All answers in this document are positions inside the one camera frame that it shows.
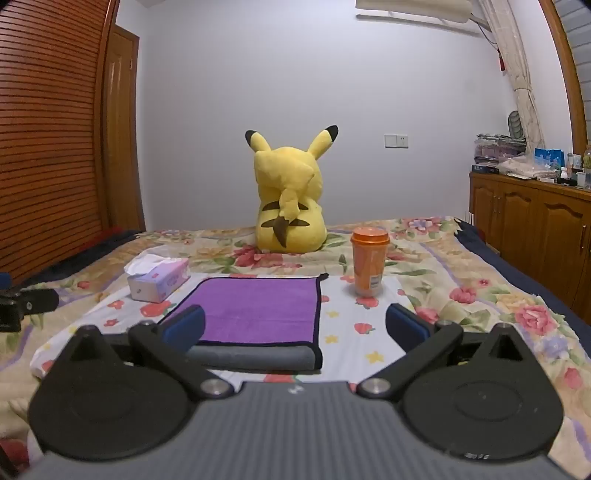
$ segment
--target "gray gripper base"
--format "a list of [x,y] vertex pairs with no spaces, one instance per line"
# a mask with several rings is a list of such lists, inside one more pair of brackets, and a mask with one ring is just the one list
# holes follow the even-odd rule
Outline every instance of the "gray gripper base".
[[148,453],[97,463],[49,453],[22,478],[570,479],[544,456],[507,465],[446,456],[410,433],[390,404],[357,397],[344,382],[247,383],[233,398],[203,403],[175,438]]

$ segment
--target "wooden wardrobe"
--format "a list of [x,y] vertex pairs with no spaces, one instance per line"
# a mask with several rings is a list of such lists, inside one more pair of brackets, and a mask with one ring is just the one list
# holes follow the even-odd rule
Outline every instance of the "wooden wardrobe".
[[17,283],[109,226],[101,99],[119,0],[0,11],[0,271]]

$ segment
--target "cabinet handle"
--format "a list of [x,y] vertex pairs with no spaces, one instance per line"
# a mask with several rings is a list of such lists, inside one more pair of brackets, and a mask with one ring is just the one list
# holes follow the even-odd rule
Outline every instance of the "cabinet handle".
[[587,230],[587,225],[583,225],[583,231],[581,232],[581,250],[584,248],[583,247],[583,240],[585,239],[585,231]]

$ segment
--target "pikachu plush toy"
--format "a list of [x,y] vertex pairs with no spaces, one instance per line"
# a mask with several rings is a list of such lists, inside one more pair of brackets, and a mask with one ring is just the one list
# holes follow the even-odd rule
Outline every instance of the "pikachu plush toy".
[[322,208],[322,175],[317,160],[335,141],[336,125],[322,130],[307,151],[293,147],[272,150],[258,132],[246,132],[255,152],[259,207],[256,245],[260,250],[303,254],[326,240]]

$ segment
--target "yellow star pattern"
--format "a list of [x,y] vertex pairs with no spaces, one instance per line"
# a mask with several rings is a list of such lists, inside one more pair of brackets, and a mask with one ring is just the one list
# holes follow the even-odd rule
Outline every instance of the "yellow star pattern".
[[381,353],[377,353],[375,350],[373,353],[368,353],[367,355],[365,355],[365,358],[369,360],[370,364],[384,361],[384,356]]

